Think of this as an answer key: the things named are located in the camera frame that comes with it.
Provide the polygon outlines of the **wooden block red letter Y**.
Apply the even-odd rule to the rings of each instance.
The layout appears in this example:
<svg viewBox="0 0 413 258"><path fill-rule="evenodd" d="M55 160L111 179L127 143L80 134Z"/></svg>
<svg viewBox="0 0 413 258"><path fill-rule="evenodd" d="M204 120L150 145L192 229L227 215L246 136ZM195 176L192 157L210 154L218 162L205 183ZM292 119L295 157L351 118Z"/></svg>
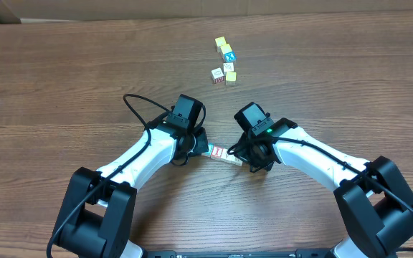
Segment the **wooden block red letter Y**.
<svg viewBox="0 0 413 258"><path fill-rule="evenodd" d="M213 150L214 145L212 143L208 144L208 150L206 152L203 152L202 155L206 157L211 157L212 150Z"/></svg>

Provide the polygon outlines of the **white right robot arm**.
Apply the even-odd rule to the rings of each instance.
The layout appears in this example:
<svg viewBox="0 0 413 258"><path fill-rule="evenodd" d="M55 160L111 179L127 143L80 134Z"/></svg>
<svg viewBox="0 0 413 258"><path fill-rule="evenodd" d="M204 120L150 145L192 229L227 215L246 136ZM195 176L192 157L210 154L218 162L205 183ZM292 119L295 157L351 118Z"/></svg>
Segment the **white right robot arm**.
<svg viewBox="0 0 413 258"><path fill-rule="evenodd" d="M348 233L327 257L395 257L413 237L413 191L397 165L342 153L287 118L273 121L251 102L235 115L243 133L228 153L250 171L297 168L333 192Z"/></svg>

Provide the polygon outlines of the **wooden block red apple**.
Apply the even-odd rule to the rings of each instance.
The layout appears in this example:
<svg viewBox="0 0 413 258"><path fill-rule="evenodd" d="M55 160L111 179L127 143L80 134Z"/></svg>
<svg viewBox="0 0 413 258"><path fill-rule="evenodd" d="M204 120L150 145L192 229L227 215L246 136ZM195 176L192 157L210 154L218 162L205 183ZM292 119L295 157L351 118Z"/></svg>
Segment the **wooden block red apple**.
<svg viewBox="0 0 413 258"><path fill-rule="evenodd" d="M221 155L221 159L227 163L236 163L236 158L233 155L227 153L227 150L224 150Z"/></svg>

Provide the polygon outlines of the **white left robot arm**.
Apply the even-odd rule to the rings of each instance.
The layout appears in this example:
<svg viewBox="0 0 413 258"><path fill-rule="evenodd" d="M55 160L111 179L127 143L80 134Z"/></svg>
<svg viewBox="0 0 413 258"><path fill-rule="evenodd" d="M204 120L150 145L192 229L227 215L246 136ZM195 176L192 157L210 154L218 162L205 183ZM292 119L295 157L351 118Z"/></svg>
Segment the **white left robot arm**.
<svg viewBox="0 0 413 258"><path fill-rule="evenodd" d="M175 257L174 252L150 252L130 241L136 195L166 164L185 166L189 159L208 151L202 124L202 102L180 95L152 121L143 121L143 135L124 154L96 170L77 169L47 244L78 257L144 258Z"/></svg>

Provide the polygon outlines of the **wooden block red letter I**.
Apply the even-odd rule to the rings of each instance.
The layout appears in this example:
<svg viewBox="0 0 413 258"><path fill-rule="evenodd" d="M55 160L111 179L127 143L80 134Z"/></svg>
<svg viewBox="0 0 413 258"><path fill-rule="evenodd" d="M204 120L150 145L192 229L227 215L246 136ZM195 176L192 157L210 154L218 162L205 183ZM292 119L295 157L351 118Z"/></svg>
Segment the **wooden block red letter I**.
<svg viewBox="0 0 413 258"><path fill-rule="evenodd" d="M218 147L214 145L212 147L210 158L214 160L221 160L223 152L224 152L224 149L222 147Z"/></svg>

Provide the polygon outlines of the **wooden block green side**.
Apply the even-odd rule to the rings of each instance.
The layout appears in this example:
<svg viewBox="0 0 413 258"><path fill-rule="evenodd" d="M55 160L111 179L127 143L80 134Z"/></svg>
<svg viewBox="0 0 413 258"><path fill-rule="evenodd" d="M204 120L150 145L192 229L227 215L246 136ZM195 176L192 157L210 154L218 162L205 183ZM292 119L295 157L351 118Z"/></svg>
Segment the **wooden block green side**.
<svg viewBox="0 0 413 258"><path fill-rule="evenodd" d="M231 160L231 163L234 164L234 165L236 165L236 166L241 166L241 165L242 165L242 161L241 161L240 159L238 159L238 158L233 158L233 159Z"/></svg>

